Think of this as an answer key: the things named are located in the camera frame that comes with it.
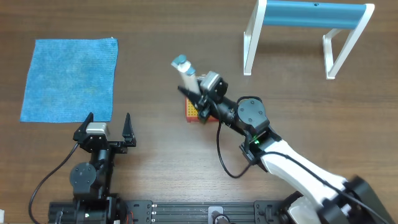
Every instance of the white rack leg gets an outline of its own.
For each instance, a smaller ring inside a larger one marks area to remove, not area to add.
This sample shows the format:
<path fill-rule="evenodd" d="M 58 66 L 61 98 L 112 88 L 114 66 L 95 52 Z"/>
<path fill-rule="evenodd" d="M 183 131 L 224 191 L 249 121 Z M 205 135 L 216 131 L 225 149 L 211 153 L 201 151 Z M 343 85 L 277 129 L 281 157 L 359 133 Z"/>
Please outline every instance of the white rack leg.
<path fill-rule="evenodd" d="M 336 78 L 338 70 L 341 68 L 349 52 L 352 50 L 359 36 L 362 34 L 362 31 L 365 29 L 366 24 L 368 24 L 373 14 L 373 11 L 374 11 L 374 5 L 366 4 L 365 13 L 363 14 L 362 18 L 359 20 L 359 23 L 356 26 L 356 28 L 349 33 L 348 38 L 334 63 L 333 63 L 333 54 L 331 51 L 331 39 L 341 30 L 332 29 L 329 33 L 323 36 L 323 53 L 325 55 L 326 79 L 334 80 Z"/>
<path fill-rule="evenodd" d="M 262 23 L 266 15 L 267 0 L 257 0 L 246 31 L 243 33 L 243 75 L 251 75 Z"/>

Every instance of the wooden table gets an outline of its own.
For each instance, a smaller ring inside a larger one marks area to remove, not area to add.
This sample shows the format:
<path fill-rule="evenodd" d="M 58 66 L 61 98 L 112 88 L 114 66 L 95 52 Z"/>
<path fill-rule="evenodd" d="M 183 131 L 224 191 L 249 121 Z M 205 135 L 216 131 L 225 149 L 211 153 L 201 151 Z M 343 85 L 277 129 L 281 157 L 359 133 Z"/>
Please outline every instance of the wooden table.
<path fill-rule="evenodd" d="M 40 180 L 74 145 L 79 124 L 20 123 L 35 39 L 119 40 L 114 83 L 114 139 L 127 112 L 138 145 L 116 156 L 112 192 L 158 202 L 252 202 L 284 199 L 294 189 L 260 168 L 228 177 L 216 156 L 216 123 L 187 123 L 180 77 L 170 62 L 187 54 L 199 73 L 216 71 L 227 96 L 260 96 L 273 128 L 301 155 L 330 172 L 365 178 L 398 221 L 398 2 L 376 10 L 336 80 L 325 80 L 326 30 L 263 28 L 253 76 L 243 76 L 248 0 L 0 1 L 0 208 L 6 222 L 30 222 L 27 205 Z M 345 36 L 333 45 L 344 44 Z M 221 132 L 232 172 L 247 163 L 243 138 Z M 90 156 L 79 149 L 43 185 L 34 215 L 71 200 L 69 172 Z"/>

